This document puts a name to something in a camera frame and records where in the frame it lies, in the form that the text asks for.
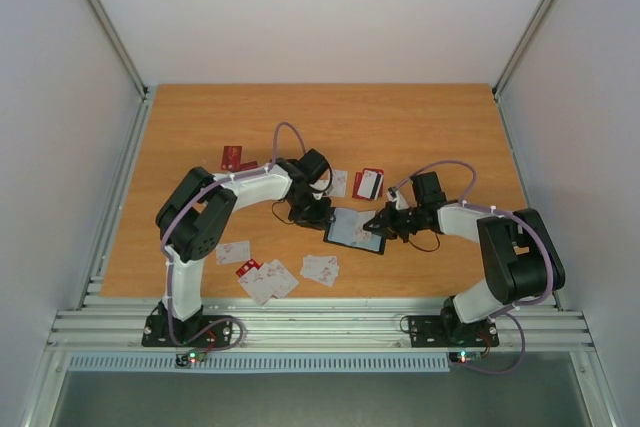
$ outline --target vent grille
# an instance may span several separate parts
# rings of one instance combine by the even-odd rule
[[[171,353],[75,353],[70,371],[176,372],[216,374],[284,372],[448,372],[446,354],[219,353],[180,368]]]

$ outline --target wall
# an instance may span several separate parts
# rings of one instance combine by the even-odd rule
[[[137,99],[85,0],[0,0],[0,425],[83,282]]]
[[[495,83],[539,0],[102,0],[149,84]]]
[[[628,426],[640,424],[639,37],[638,0],[558,0],[503,103]]]

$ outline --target red playing card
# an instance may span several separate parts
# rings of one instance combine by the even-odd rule
[[[240,267],[238,270],[236,270],[236,275],[238,277],[242,277],[244,274],[249,272],[251,269],[254,269],[254,268],[255,269],[259,269],[260,267],[262,267],[262,264],[259,264],[255,260],[253,260],[253,259],[247,260],[242,267]]]
[[[225,145],[222,151],[222,163],[220,168],[235,172],[240,168],[240,157],[242,156],[241,145]]]
[[[244,172],[245,170],[251,170],[258,167],[258,161],[252,160],[251,162],[245,162],[244,164],[240,164],[238,168],[238,172]]]
[[[365,169],[363,169],[363,172],[365,170],[372,170],[374,172],[379,173],[380,175],[384,175],[384,170],[382,170],[382,169],[365,168]],[[356,172],[355,180],[353,182],[353,193],[352,193],[351,196],[354,199],[375,200],[375,199],[368,199],[367,197],[362,197],[362,196],[358,195],[358,189],[360,188],[360,182],[362,182],[362,172]],[[384,185],[384,178],[383,178],[382,182],[380,182],[380,189],[378,190],[378,196],[376,197],[376,199],[379,199],[382,196],[383,185]]]

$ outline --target stack of cards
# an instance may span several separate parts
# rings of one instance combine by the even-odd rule
[[[306,279],[315,280],[328,287],[333,287],[339,271],[338,258],[335,255],[325,257],[307,255],[302,259],[300,275]]]
[[[243,172],[258,167],[258,162],[252,160],[250,162],[240,163],[242,158],[241,145],[225,145],[222,150],[222,162],[220,168],[229,172]]]
[[[380,169],[364,169],[356,172],[353,183],[354,199],[375,200],[382,195],[384,171]]]
[[[251,258],[251,247],[248,240],[218,244],[216,247],[216,262],[218,265],[246,262]]]
[[[251,259],[236,274],[240,276],[238,283],[258,305],[271,297],[286,297],[299,283],[278,259],[262,265]]]
[[[328,179],[322,179],[312,185],[315,189],[324,190],[329,183]],[[331,197],[344,197],[347,194],[347,171],[346,170],[334,170],[333,180],[331,182],[331,188],[326,192],[326,195]]]

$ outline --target wooden tabletop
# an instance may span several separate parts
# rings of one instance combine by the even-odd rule
[[[320,151],[334,169],[349,172],[347,197],[333,205],[380,209],[384,200],[350,197],[356,171],[379,168],[390,186],[439,159],[474,165],[474,203],[506,209],[524,199],[502,123],[488,85],[163,85],[158,88],[135,173],[106,272],[101,295],[160,297],[164,257],[155,215],[185,173],[195,166],[220,171],[225,145],[242,145],[242,161],[265,163],[273,129],[293,123],[307,148]],[[280,156],[301,155],[295,136],[282,130]],[[467,186],[463,167],[437,168],[448,198]],[[403,188],[413,201],[411,186]],[[285,205],[278,206],[286,216]],[[265,202],[231,217],[221,242],[249,240],[259,262],[279,259],[299,280],[294,297],[447,296],[467,289],[483,275],[480,249],[442,237],[437,252],[423,253],[402,241],[387,242],[383,256],[331,245],[322,233],[284,225]],[[421,232],[414,243],[430,248],[435,239]],[[337,255],[340,275],[329,288],[302,278],[305,255]],[[211,255],[202,281],[204,297],[245,297],[235,271],[240,264],[216,265]]]

